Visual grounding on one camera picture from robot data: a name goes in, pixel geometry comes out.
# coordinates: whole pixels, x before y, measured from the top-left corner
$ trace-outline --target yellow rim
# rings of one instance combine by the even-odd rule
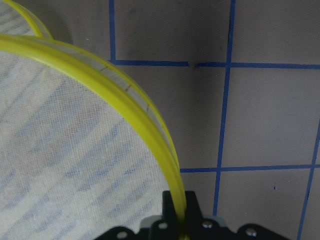
[[[12,0],[3,0],[6,4],[8,4],[9,6],[11,6],[14,10],[16,10],[24,19],[25,21],[29,24],[29,26],[31,27],[32,31],[34,32],[34,34],[37,37],[42,37],[44,38],[44,34],[41,31],[40,27],[37,25],[37,23],[35,22],[35,20],[33,19],[33,17],[35,19],[37,19],[37,21],[39,21],[39,23],[41,24],[41,26],[46,30],[46,33],[48,34],[48,36],[50,38],[52,38],[50,32],[48,31],[48,29],[45,27],[45,25],[41,22],[41,20],[39,18],[37,18],[32,12],[30,12],[29,10],[27,10],[25,7],[19,5],[18,3],[12,1]]]
[[[146,101],[146,103],[149,105],[149,107],[155,113],[156,117],[159,119],[159,121],[161,123],[161,126],[163,127],[163,130],[164,130],[164,132],[165,132],[165,134],[166,134],[166,136],[167,136],[167,138],[169,140],[170,147],[171,147],[172,153],[174,155],[174,161],[176,163],[176,167],[178,168],[178,170],[180,170],[176,148],[175,148],[174,142],[172,140],[172,137],[171,137],[171,135],[169,133],[169,130],[168,130],[167,126],[166,126],[166,123],[165,123],[163,117],[161,116],[159,110],[157,109],[157,107],[153,103],[153,101],[148,97],[146,92],[129,75],[127,75],[124,71],[119,69],[117,66],[115,66],[111,62],[105,61],[105,60],[99,58],[98,56],[94,55],[93,53],[88,52],[88,51],[86,51],[86,50],[84,50],[82,48],[76,47],[74,45],[71,45],[71,44],[68,44],[68,43],[65,43],[65,42],[55,41],[53,39],[46,39],[46,41],[50,42],[50,43],[58,44],[58,45],[61,45],[61,46],[66,46],[68,48],[71,48],[71,49],[74,49],[74,50],[78,51],[79,53],[85,54],[88,57],[93,58],[96,61],[100,62],[101,64],[105,65],[106,67],[108,67],[109,69],[113,70],[115,73],[120,75],[122,78],[124,78],[143,97],[143,99]]]
[[[29,36],[0,34],[0,50],[33,59],[76,80],[113,106],[150,148],[167,180],[178,220],[185,218],[186,196],[172,151],[143,109],[119,86],[71,55]]]

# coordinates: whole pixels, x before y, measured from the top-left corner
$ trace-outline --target screw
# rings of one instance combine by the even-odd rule
[[[245,233],[249,236],[249,237],[256,237],[257,236],[257,231],[253,228],[247,228],[245,230]]]
[[[161,229],[161,230],[165,230],[168,228],[168,223],[166,223],[165,221],[164,222],[160,222],[159,225],[158,225],[158,228]]]
[[[126,239],[128,237],[128,233],[125,231],[118,232],[116,235],[117,239]]]
[[[202,227],[204,227],[205,229],[212,229],[213,226],[214,226],[213,223],[210,221],[204,221],[202,223]]]

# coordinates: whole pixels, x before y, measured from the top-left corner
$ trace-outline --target white mesh cloth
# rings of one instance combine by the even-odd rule
[[[35,35],[27,21],[10,5],[0,0],[0,33]]]
[[[0,240],[88,240],[161,213],[167,182],[133,128],[64,74],[0,51]]]

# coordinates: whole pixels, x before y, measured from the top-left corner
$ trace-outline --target grid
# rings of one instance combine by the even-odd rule
[[[213,215],[218,213],[219,205],[219,192],[220,192],[220,179],[222,172],[241,172],[241,171],[266,171],[266,170],[309,170],[309,177],[307,187],[305,190],[304,202],[299,221],[297,240],[301,239],[306,211],[308,208],[309,193],[311,190],[313,176],[315,169],[320,169],[320,164],[316,164],[317,154],[320,142],[320,121],[318,123],[316,139],[314,142],[313,155],[311,164],[294,164],[294,165],[262,165],[262,166],[236,166],[236,167],[222,167],[223,150],[224,150],[224,137],[226,128],[227,108],[228,108],[228,95],[229,95],[229,82],[230,71],[232,68],[256,68],[256,69],[304,69],[304,70],[319,70],[320,64],[296,64],[296,63],[259,63],[259,62],[232,62],[232,48],[235,28],[235,15],[236,15],[236,2],[237,0],[230,1],[229,9],[229,30],[228,42],[226,52],[226,62],[201,62],[195,65],[196,68],[225,68],[222,112],[220,122],[220,134],[218,145],[218,156],[216,167],[204,168],[181,168],[181,173],[208,173],[215,172],[215,189],[213,201]],[[121,60],[116,59],[116,33],[115,33],[115,1],[109,0],[109,30],[110,30],[110,61],[117,66],[156,66],[156,67],[191,67],[187,61],[161,61],[161,60]]]

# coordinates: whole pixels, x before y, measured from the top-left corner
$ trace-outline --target black bracket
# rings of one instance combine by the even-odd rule
[[[169,191],[162,193],[162,216],[151,216],[141,222],[140,231],[117,226],[95,240],[178,240],[188,235],[190,240],[289,240],[257,224],[246,224],[237,233],[229,230],[222,218],[203,217],[195,192],[186,191],[185,225],[177,220]]]

